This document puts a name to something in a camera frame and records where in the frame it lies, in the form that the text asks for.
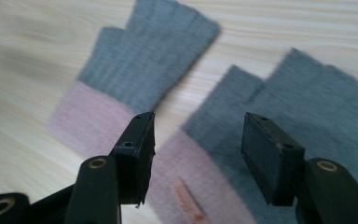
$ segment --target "wooden table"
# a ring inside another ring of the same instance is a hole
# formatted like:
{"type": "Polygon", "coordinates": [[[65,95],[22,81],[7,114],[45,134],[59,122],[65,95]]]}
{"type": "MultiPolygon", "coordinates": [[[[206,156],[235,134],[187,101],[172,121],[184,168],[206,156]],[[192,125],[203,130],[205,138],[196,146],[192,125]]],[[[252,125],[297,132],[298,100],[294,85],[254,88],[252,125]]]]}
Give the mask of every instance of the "wooden table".
{"type": "MultiPolygon", "coordinates": [[[[156,108],[157,149],[232,65],[269,76],[293,47],[358,78],[358,1],[184,0],[222,27],[220,36],[156,108]]],[[[103,26],[124,27],[130,0],[0,1],[0,193],[32,203],[76,180],[84,160],[46,121],[90,56],[103,26]]],[[[146,204],[124,223],[158,223],[146,204]]]]}

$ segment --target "wood grain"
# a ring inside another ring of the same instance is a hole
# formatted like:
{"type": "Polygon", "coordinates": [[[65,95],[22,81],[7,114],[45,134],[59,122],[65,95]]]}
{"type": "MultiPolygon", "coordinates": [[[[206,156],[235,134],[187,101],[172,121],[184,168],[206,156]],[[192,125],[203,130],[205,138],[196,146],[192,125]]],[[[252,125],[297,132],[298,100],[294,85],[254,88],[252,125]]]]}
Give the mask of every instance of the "wood grain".
{"type": "MultiPolygon", "coordinates": [[[[290,48],[358,78],[358,1],[184,0],[222,27],[156,108],[161,146],[232,65],[269,76],[290,48]]],[[[73,183],[83,158],[46,131],[48,116],[90,56],[103,26],[124,27],[133,1],[0,0],[0,193],[35,202],[73,183]]],[[[158,223],[148,205],[124,223],[158,223]]]]}

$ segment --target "clamp jaw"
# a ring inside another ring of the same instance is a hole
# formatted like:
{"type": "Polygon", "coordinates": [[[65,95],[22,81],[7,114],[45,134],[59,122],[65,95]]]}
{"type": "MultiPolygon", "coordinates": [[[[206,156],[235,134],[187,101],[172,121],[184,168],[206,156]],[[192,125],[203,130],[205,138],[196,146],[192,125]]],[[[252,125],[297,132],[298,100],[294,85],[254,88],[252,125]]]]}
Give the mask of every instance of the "clamp jaw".
{"type": "Polygon", "coordinates": [[[0,224],[121,223],[121,204],[145,202],[155,155],[154,113],[135,116],[108,156],[84,161],[74,185],[30,204],[0,194],[0,224]]]}
{"type": "Polygon", "coordinates": [[[305,161],[305,148],[272,120],[245,114],[241,154],[267,203],[292,206],[298,198],[298,223],[358,223],[358,183],[348,170],[305,161]]]}

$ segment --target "pink tag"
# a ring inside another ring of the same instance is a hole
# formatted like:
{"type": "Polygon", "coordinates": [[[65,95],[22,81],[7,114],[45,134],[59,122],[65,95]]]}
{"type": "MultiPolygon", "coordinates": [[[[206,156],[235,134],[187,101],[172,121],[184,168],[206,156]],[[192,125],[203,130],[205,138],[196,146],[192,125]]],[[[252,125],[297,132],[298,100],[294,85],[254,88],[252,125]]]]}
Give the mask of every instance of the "pink tag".
{"type": "Polygon", "coordinates": [[[170,186],[170,188],[175,195],[179,207],[191,223],[209,224],[209,221],[206,219],[206,216],[202,214],[193,197],[191,197],[190,192],[188,192],[185,183],[181,179],[178,178],[170,186]]]}

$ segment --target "gray knit fabric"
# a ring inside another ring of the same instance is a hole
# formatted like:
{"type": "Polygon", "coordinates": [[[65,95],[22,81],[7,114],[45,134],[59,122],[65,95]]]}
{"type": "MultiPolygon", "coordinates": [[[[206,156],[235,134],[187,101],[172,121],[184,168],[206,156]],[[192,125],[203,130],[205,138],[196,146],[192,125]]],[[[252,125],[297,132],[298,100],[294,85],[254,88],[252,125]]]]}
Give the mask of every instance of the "gray knit fabric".
{"type": "Polygon", "coordinates": [[[124,30],[116,27],[104,27],[100,31],[95,41],[91,57],[89,57],[87,64],[80,72],[79,79],[93,74],[94,69],[99,67],[101,61],[111,56],[110,48],[116,45],[123,34],[124,30]]]}
{"type": "Polygon", "coordinates": [[[134,113],[152,109],[219,30],[194,8],[167,0],[138,0],[128,29],[78,79],[134,113]]]}
{"type": "Polygon", "coordinates": [[[306,159],[327,158],[358,181],[358,81],[293,49],[251,100],[237,98],[246,78],[232,70],[184,130],[212,157],[258,223],[296,223],[294,208],[267,206],[241,158],[243,114],[274,120],[306,150],[306,159]]]}

